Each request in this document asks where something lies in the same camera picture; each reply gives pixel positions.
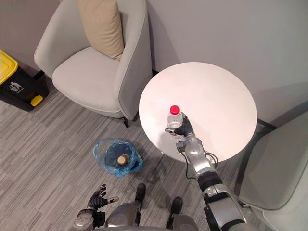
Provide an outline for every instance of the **gray carpet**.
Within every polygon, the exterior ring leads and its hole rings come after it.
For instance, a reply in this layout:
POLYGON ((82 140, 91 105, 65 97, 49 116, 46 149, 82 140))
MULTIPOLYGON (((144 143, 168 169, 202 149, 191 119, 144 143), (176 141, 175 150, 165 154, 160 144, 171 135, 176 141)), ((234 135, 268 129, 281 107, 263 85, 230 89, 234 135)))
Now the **gray carpet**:
MULTIPOLYGON (((0 102, 2 231, 65 230, 93 191, 103 182, 107 197, 120 201, 104 207, 109 215, 119 204, 134 199, 140 182, 147 186, 141 225, 164 227, 173 198, 183 198, 182 212, 209 230, 201 191, 185 178, 185 164, 163 155, 148 140, 139 121, 128 129, 119 119, 108 118, 72 102, 54 87, 34 111, 24 112, 0 102), (137 147, 144 161, 141 172, 123 179, 99 167, 91 153, 100 138, 116 137, 137 147)), ((243 153, 219 164, 223 181, 233 189, 243 153)), ((248 222, 270 231, 249 210, 248 222)))

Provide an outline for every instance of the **round white table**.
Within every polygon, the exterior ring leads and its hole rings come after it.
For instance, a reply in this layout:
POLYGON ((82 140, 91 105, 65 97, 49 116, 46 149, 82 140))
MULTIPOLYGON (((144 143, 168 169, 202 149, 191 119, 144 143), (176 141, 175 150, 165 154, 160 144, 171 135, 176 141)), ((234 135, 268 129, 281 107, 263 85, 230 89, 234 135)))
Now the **round white table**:
POLYGON ((179 140, 164 131, 172 105, 186 114, 204 149, 219 161, 239 153, 256 129, 254 99, 235 75, 206 63, 168 67, 143 90, 139 115, 150 141, 164 154, 183 162, 176 148, 179 140))

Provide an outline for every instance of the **red bottle cap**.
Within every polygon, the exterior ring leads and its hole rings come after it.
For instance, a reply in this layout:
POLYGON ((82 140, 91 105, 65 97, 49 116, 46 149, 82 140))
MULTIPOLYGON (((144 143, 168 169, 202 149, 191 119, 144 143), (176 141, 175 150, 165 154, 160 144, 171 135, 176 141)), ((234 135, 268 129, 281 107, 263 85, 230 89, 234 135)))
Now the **red bottle cap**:
POLYGON ((176 105, 173 105, 170 107, 170 113, 173 115, 177 115, 178 113, 180 113, 180 108, 176 105))

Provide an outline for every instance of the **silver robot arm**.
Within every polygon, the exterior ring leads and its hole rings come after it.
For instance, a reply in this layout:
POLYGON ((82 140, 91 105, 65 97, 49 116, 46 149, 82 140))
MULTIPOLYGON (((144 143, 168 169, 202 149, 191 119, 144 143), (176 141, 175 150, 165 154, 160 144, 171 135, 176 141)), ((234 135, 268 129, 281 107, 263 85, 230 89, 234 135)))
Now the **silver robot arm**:
POLYGON ((246 225, 244 230, 258 230, 246 224, 240 205, 206 158, 202 142, 195 136, 188 117, 184 114, 180 128, 167 128, 165 131, 186 138, 177 143, 177 149, 186 155, 194 169, 195 178, 203 192, 206 220, 211 231, 237 230, 236 226, 243 225, 246 225))

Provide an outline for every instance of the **beige cushion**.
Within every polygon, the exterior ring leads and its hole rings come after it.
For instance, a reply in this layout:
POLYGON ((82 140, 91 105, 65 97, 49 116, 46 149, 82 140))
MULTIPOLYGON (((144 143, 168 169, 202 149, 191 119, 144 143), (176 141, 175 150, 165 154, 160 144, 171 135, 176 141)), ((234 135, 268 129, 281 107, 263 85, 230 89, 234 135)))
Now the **beige cushion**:
POLYGON ((117 3, 106 0, 78 0, 78 7, 91 46, 112 59, 120 60, 124 43, 117 3))
POLYGON ((52 82, 61 93, 78 104, 103 115, 122 117, 113 92, 119 63, 88 47, 59 65, 53 72, 52 82))

